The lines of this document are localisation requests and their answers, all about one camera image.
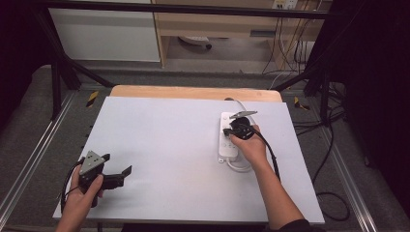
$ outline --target black sleeve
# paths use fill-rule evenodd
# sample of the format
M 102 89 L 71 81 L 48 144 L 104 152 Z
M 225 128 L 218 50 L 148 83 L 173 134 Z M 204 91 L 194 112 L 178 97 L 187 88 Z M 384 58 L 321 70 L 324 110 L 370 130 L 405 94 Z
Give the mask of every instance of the black sleeve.
M 279 230 L 271 230 L 269 228 L 263 232 L 324 232 L 324 229 L 311 226 L 306 219 L 298 219 L 289 222 L 281 227 Z

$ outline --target person's left hand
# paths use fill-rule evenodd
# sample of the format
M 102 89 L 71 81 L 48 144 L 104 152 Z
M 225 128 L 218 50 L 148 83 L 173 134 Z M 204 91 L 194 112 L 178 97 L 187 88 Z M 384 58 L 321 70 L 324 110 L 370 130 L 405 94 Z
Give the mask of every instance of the person's left hand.
M 98 193 L 99 197 L 103 197 L 103 192 L 99 192 L 103 184 L 103 175 L 99 175 L 88 188 L 87 192 L 82 193 L 78 186 L 80 169 L 81 165 L 78 165 L 73 172 L 70 189 L 74 190 L 68 194 L 67 203 L 64 207 L 63 215 L 57 225 L 56 232 L 79 231 L 88 212 L 90 212 L 94 196 Z

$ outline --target white cabinet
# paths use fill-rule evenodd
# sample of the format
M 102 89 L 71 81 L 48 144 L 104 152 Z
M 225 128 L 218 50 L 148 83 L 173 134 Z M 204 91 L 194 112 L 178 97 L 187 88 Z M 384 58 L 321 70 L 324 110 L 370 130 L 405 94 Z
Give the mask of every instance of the white cabinet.
M 66 9 L 50 13 L 66 53 L 75 60 L 160 61 L 152 13 Z

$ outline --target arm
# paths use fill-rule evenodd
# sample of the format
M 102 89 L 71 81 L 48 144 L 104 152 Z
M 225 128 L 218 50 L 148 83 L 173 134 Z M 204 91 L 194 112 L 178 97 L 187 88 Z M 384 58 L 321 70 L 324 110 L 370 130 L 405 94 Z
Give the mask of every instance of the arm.
M 73 173 L 70 189 L 74 190 L 69 193 L 66 207 L 57 225 L 56 232 L 80 231 L 82 223 L 87 217 L 88 212 L 90 212 L 94 196 L 98 193 L 99 197 L 102 197 L 103 192 L 99 192 L 99 190 L 103 184 L 103 175 L 99 175 L 87 192 L 82 193 L 81 189 L 78 188 L 80 169 L 81 165 L 77 166 Z
M 265 203 L 269 227 L 277 230 L 291 221 L 303 219 L 304 216 L 286 193 L 274 170 L 268 163 L 266 159 L 266 145 L 262 139 L 256 134 L 248 140 L 242 140 L 232 134 L 230 134 L 230 138 L 232 143 L 242 150 L 255 172 Z

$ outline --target hand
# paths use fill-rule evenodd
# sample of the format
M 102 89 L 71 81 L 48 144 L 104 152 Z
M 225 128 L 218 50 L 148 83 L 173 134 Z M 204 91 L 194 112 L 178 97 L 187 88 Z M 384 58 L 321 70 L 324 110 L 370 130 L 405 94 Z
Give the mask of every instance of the hand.
M 103 175 L 99 175 L 88 188 L 87 192 L 83 193 L 78 187 L 80 169 L 81 165 L 77 166 L 73 173 L 70 189 L 74 190 L 69 193 L 63 215 L 57 225 L 57 232 L 79 231 L 88 212 L 90 212 L 94 196 L 98 193 L 99 197 L 103 197 L 103 192 L 100 191 L 103 184 Z
M 260 131 L 257 125 L 253 125 L 253 127 L 257 131 Z M 229 134 L 229 138 L 231 139 L 233 144 L 241 149 L 245 158 L 250 162 L 252 166 L 268 162 L 268 160 L 266 159 L 266 145 L 257 134 L 254 134 L 248 140 L 240 139 L 233 134 Z

